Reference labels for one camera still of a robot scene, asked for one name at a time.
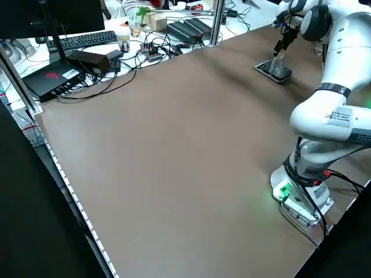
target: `metal pole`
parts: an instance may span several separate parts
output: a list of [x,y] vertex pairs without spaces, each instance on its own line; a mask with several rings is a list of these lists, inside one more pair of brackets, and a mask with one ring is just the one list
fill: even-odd
[[225,0],[214,0],[216,2],[216,8],[214,13],[213,27],[211,28],[210,43],[209,46],[215,46],[218,43],[219,30],[221,20],[223,18],[223,9]]
[[150,13],[205,13],[213,14],[213,10],[151,10]]
[[50,14],[50,10],[48,7],[48,1],[47,0],[39,0],[39,4],[41,7],[42,14],[44,15],[44,23],[46,24],[47,31],[50,32],[50,34],[53,37],[54,45],[56,46],[60,60],[67,62],[66,54],[63,50],[62,43],[59,38],[57,27],[55,26],[54,20],[52,15]]
[[6,55],[5,50],[1,44],[0,44],[0,67],[4,70],[4,73],[9,78],[10,82],[13,84],[13,87],[18,92],[18,95],[22,99],[23,103],[26,105],[29,112],[32,115],[42,112],[40,106],[36,104],[33,97],[28,93],[26,85],[23,83],[16,68],[9,60],[8,55]]

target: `red object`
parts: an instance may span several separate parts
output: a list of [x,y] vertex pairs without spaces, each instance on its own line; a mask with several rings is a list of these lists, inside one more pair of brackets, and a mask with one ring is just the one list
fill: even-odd
[[55,72],[48,72],[45,77],[47,78],[53,78],[53,79],[59,79],[59,76],[58,74],[56,74]]
[[191,6],[188,9],[189,10],[203,10],[203,6],[201,4],[197,4],[197,5]]
[[323,174],[326,178],[330,177],[330,172],[328,172],[327,170],[323,171]]
[[151,5],[155,8],[161,8],[161,0],[151,0]]

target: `label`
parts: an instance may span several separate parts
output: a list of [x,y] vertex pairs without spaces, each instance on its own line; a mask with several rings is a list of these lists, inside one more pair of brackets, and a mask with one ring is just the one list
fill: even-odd
[[322,185],[314,191],[314,196],[316,197],[316,199],[320,198],[327,190],[327,186],[322,183]]
[[62,74],[62,76],[66,79],[71,79],[72,77],[75,77],[78,74],[79,74],[78,71],[72,69],[70,71],[67,71],[65,74]]
[[347,107],[336,107],[331,113],[325,114],[324,125],[349,128],[352,121],[352,109]]
[[128,53],[130,51],[130,36],[117,36],[117,40],[121,52]]

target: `green object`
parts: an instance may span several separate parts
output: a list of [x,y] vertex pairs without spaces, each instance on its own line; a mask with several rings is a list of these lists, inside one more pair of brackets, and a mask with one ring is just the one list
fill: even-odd
[[151,12],[150,8],[141,6],[136,15],[141,17],[141,23],[143,23],[144,17],[146,16],[147,13],[150,12]]

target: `small box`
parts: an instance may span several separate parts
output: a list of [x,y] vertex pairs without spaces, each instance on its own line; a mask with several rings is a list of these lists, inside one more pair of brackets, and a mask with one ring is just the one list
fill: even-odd
[[143,20],[153,31],[166,31],[168,21],[162,13],[148,13]]

